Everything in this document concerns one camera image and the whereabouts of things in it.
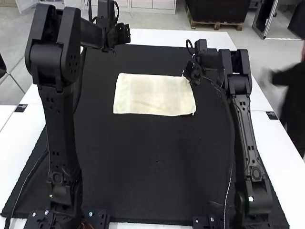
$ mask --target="black box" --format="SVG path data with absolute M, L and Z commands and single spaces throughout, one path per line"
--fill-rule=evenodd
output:
M 193 21 L 243 23 L 251 0 L 186 0 Z
M 305 0 L 297 5 L 288 29 L 295 35 L 305 39 Z

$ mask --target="label sticker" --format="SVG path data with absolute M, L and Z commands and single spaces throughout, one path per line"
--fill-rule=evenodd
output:
M 273 111 L 266 111 L 266 114 L 268 115 L 270 120 L 278 120 L 278 117 Z
M 15 110 L 15 112 L 24 112 L 25 108 L 27 108 L 27 104 L 19 104 Z

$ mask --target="metal frame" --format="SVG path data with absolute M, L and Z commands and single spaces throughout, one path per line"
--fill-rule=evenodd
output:
M 257 26 L 256 26 L 257 18 L 258 18 L 258 15 L 259 15 L 259 13 L 260 13 L 261 6 L 262 6 L 263 1 L 261 0 L 261 1 L 259 2 L 258 7 L 257 7 L 256 14 L 255 14 L 255 18 L 254 18 L 254 21 L 253 21 L 253 25 L 252 25 L 253 30 L 254 30 L 254 31 L 260 36 L 260 38 L 262 38 L 263 40 L 301 41 L 302 39 L 299 39 L 299 38 L 267 38 L 267 34 L 268 34 L 268 32 L 269 32 L 269 29 L 270 29 L 270 25 L 271 25 L 273 16 L 274 16 L 274 14 L 275 14 L 275 12 L 276 12 L 278 2 L 279 2 L 279 0 L 274 0 L 274 2 L 273 2 L 272 8 L 271 8 L 271 11 L 270 11 L 270 14 L 269 14 L 269 18 L 268 18 L 267 21 L 266 21 L 266 27 L 265 27 L 264 32 L 261 32 L 261 31 L 257 28 Z

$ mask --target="wooden pallet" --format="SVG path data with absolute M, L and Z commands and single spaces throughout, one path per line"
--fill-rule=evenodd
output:
M 185 11 L 187 14 L 187 18 L 189 19 L 190 26 L 193 30 L 196 29 L 197 25 L 213 25 L 214 30 L 219 30 L 220 25 L 233 25 L 236 27 L 237 31 L 243 30 L 244 23 L 230 23 L 230 22 L 225 22 L 225 21 L 194 21 L 192 19 L 191 12 L 190 12 L 187 4 L 185 3 L 184 5 L 185 5 Z

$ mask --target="person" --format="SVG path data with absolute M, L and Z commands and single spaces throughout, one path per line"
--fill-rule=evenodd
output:
M 287 127 L 288 135 L 303 158 L 305 154 L 305 42 L 302 49 L 302 61 L 283 71 L 271 72 L 271 83 L 288 86 L 280 121 Z

